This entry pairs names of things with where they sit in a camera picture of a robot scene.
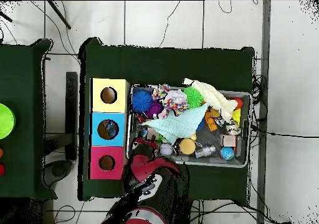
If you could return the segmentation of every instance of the green spiky ball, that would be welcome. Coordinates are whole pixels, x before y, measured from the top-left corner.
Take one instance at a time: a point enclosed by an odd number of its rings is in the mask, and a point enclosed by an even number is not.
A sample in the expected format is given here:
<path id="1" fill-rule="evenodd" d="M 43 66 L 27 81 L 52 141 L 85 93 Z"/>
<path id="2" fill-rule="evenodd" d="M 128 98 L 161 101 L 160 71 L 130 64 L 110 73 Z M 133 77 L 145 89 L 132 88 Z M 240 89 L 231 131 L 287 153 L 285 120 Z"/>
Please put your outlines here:
<path id="1" fill-rule="evenodd" d="M 190 109 L 200 107 L 201 102 L 204 101 L 201 93 L 199 93 L 199 91 L 194 87 L 185 88 L 184 93 L 187 95 L 187 101 Z"/>

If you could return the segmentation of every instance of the blue spiky ball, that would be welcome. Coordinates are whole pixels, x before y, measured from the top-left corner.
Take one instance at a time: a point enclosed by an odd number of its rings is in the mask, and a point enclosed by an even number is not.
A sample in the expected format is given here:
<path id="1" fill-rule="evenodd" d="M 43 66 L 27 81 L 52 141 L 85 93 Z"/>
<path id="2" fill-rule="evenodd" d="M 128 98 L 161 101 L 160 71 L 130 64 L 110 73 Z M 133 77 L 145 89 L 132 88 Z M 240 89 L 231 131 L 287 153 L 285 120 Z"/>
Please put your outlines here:
<path id="1" fill-rule="evenodd" d="M 151 94 L 145 90 L 139 90 L 132 97 L 133 111 L 143 113 L 150 109 L 153 98 Z"/>

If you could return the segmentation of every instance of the pink box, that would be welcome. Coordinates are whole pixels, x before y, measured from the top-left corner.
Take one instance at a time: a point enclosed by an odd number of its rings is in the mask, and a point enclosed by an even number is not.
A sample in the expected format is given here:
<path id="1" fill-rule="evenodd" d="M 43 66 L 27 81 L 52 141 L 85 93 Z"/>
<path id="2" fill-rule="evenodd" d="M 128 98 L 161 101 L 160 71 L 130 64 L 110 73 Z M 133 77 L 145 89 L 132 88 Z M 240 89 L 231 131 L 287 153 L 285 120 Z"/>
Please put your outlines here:
<path id="1" fill-rule="evenodd" d="M 90 148 L 90 177 L 88 179 L 119 180 L 123 173 L 125 150 L 116 146 L 93 146 Z"/>

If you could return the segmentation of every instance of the blue box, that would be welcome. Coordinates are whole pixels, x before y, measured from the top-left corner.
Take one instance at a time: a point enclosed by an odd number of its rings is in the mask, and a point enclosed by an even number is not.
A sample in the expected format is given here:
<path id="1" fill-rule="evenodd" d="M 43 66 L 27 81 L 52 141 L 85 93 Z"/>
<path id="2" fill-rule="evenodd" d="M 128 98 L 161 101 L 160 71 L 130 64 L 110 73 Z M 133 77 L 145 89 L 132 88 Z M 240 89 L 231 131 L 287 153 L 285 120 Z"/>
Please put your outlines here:
<path id="1" fill-rule="evenodd" d="M 125 114 L 121 113 L 92 113 L 92 146 L 124 146 L 126 123 Z M 103 139 L 98 133 L 98 126 L 103 120 L 112 120 L 117 124 L 118 133 L 112 139 Z"/>

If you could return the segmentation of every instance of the purple toy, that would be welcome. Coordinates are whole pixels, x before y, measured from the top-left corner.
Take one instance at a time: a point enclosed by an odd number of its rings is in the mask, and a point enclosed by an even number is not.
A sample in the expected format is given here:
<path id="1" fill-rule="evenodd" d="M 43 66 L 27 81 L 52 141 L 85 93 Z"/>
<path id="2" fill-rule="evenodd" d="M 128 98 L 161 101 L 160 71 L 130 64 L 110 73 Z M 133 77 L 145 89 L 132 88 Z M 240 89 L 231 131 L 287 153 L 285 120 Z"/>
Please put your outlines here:
<path id="1" fill-rule="evenodd" d="M 145 112 L 145 115 L 149 119 L 153 119 L 153 114 L 159 114 L 163 111 L 163 106 L 157 100 L 154 100 L 151 104 L 151 107 L 148 111 Z"/>

